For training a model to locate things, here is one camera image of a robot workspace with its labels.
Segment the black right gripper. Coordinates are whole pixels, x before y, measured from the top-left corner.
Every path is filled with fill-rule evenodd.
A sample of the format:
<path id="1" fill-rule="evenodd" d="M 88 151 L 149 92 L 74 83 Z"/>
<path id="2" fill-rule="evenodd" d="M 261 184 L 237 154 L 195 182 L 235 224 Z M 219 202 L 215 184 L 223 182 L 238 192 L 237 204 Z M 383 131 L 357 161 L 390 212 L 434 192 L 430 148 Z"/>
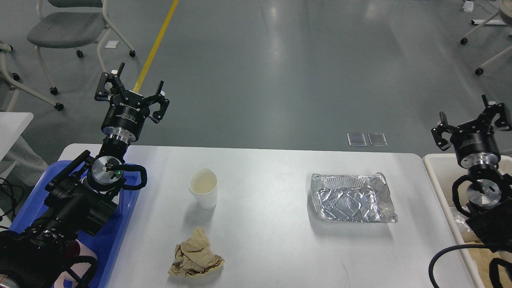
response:
<path id="1" fill-rule="evenodd" d="M 481 95 L 484 110 L 472 121 L 472 129 L 484 129 L 495 126 L 500 131 L 511 131 L 510 110 L 504 103 L 489 101 L 486 95 Z M 437 147 L 446 151 L 451 144 L 442 135 L 450 133 L 451 143 L 454 146 L 456 159 L 462 168 L 469 169 L 478 164 L 496 165 L 501 155 L 492 133 L 466 133 L 460 135 L 460 128 L 448 124 L 446 114 L 439 113 L 440 122 L 431 130 Z"/>

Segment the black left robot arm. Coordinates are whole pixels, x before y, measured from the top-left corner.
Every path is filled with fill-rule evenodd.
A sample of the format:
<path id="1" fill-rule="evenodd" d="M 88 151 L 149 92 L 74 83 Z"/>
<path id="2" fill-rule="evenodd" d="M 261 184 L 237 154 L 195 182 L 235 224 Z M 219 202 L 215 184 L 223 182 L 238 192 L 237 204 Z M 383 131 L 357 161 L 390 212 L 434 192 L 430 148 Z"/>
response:
<path id="1" fill-rule="evenodd" d="M 95 236 L 114 215 L 120 191 L 139 191 L 148 183 L 141 165 L 127 164 L 124 155 L 141 134 L 146 119 L 159 123 L 170 101 L 162 90 L 149 97 L 126 89 L 118 70 L 100 77 L 95 100 L 109 108 L 101 129 L 106 135 L 97 156 L 85 150 L 45 186 L 46 212 L 23 232 L 1 232 L 1 286 L 50 288 L 63 273 L 87 288 L 98 270 L 92 256 L 71 256 L 72 242 L 83 231 Z"/>

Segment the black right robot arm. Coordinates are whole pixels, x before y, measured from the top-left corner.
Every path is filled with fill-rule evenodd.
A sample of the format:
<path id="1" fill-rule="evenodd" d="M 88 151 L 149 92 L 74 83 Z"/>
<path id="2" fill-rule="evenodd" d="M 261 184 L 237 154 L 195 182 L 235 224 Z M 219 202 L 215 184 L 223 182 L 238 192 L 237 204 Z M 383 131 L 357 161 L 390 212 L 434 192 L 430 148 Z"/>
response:
<path id="1" fill-rule="evenodd" d="M 438 283 L 434 278 L 434 265 L 448 252 L 470 248 L 511 252 L 512 180 L 510 174 L 498 170 L 501 154 L 494 138 L 494 128 L 511 130 L 510 112 L 505 104 L 490 102 L 485 95 L 482 100 L 485 108 L 475 120 L 452 126 L 441 112 L 440 123 L 431 131 L 441 150 L 454 147 L 458 165 L 467 171 L 452 184 L 452 201 L 482 241 L 481 244 L 454 245 L 438 252 L 428 265 L 428 276 L 435 288 Z"/>

